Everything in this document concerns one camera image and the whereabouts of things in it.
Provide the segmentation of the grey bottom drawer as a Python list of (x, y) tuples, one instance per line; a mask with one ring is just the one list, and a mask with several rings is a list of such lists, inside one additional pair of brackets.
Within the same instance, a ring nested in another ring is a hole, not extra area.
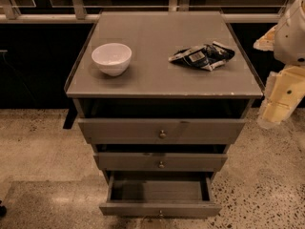
[(105, 216), (208, 218), (221, 206), (204, 172), (113, 171), (100, 209)]

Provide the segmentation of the grey drawer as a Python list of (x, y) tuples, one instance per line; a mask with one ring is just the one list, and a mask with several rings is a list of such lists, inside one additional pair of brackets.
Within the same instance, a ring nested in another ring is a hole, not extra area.
[(233, 144), (243, 119), (80, 118), (90, 144)]
[(113, 171), (100, 209), (105, 216), (208, 218), (221, 206), (204, 172)]
[(94, 156), (101, 170), (216, 172), (227, 156), (190, 153), (98, 153)]

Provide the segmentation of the grey wooden drawer cabinet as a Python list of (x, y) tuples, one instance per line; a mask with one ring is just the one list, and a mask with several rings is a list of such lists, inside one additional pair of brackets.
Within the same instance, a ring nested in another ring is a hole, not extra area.
[[(235, 51), (212, 72), (174, 65), (176, 51), (213, 41)], [(120, 43), (132, 50), (118, 76), (92, 60), (99, 46)], [(66, 87), (80, 118), (243, 119), (262, 96), (252, 66), (234, 33), (217, 12), (105, 12)], [(222, 154), (232, 144), (91, 144), (98, 153)]]

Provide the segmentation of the grey middle drawer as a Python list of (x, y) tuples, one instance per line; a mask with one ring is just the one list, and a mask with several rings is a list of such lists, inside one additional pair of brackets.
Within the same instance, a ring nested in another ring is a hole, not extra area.
[(94, 156), (101, 170), (216, 172), (227, 156), (190, 153), (98, 153)]

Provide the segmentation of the grey top drawer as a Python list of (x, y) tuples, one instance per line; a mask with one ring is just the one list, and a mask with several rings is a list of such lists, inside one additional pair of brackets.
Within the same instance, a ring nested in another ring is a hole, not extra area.
[(90, 144), (233, 144), (243, 119), (80, 118)]

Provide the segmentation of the crumpled dark snack bag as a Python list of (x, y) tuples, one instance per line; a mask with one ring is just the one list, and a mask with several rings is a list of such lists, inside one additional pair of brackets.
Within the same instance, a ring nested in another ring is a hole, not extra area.
[(219, 42), (193, 46), (176, 52), (169, 58), (174, 64), (185, 65), (205, 71), (225, 65), (235, 55), (235, 51)]

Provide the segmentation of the white ceramic bowl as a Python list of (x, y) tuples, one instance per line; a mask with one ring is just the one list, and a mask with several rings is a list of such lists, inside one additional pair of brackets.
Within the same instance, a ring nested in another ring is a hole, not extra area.
[(124, 44), (109, 43), (97, 47), (91, 58), (102, 73), (118, 76), (129, 67), (132, 50)]

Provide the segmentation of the black object at floor edge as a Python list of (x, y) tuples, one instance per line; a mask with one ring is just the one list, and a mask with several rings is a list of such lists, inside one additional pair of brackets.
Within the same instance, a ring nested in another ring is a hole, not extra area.
[(0, 200), (0, 217), (3, 217), (7, 213), (7, 208), (1, 204), (2, 200)]

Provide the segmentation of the metal window railing frame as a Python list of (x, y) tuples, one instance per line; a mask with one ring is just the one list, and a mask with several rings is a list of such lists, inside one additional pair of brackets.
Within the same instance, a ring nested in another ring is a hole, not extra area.
[(229, 23), (273, 23), (295, 0), (0, 0), (1, 21), (95, 20), (103, 11), (218, 11)]

